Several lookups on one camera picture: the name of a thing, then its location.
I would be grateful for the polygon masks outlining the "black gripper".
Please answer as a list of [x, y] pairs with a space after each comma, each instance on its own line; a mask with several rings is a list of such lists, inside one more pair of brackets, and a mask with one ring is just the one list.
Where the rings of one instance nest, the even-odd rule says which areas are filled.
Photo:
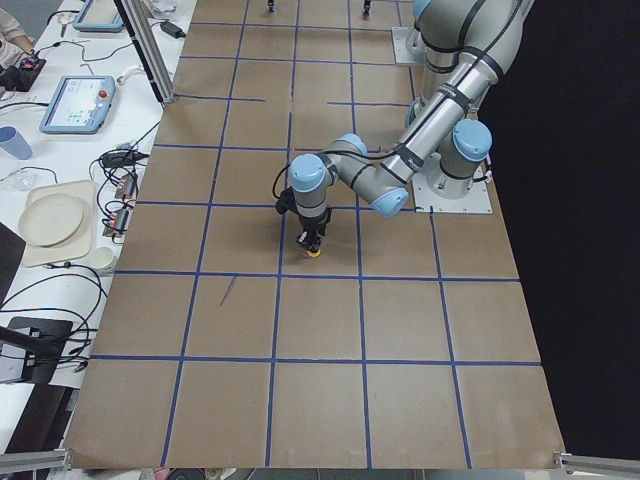
[[302, 226], [302, 233], [297, 237], [296, 242], [303, 249], [321, 248], [322, 238], [326, 235], [326, 226], [331, 221], [331, 209], [315, 217], [306, 217], [298, 214], [299, 223]]

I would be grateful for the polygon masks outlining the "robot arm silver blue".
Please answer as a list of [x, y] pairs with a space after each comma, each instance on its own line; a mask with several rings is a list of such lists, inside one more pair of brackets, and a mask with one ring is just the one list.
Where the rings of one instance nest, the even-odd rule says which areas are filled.
[[422, 43], [427, 49], [436, 50], [435, 46], [430, 43], [426, 37], [426, 18], [425, 11], [429, 8], [432, 0], [414, 0], [413, 1], [413, 17], [414, 17], [414, 29], [419, 33]]
[[320, 252], [331, 220], [327, 190], [342, 182], [384, 217], [406, 204], [418, 173], [443, 198], [465, 196], [492, 145], [488, 128], [468, 118], [518, 53], [526, 15], [520, 1], [416, 1], [410, 48], [425, 51], [422, 92], [409, 108], [406, 129], [387, 153], [368, 154], [355, 134], [326, 150], [297, 156], [276, 211], [293, 212], [302, 228], [296, 242]]

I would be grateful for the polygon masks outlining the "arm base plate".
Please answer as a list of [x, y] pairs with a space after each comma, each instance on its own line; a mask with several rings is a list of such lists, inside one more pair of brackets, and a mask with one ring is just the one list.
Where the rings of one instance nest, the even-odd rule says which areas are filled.
[[426, 45], [419, 30], [414, 27], [393, 27], [391, 37], [397, 65], [416, 66], [425, 63]]
[[438, 166], [413, 176], [415, 209], [424, 213], [491, 214], [488, 184], [480, 167], [468, 179], [457, 180]]

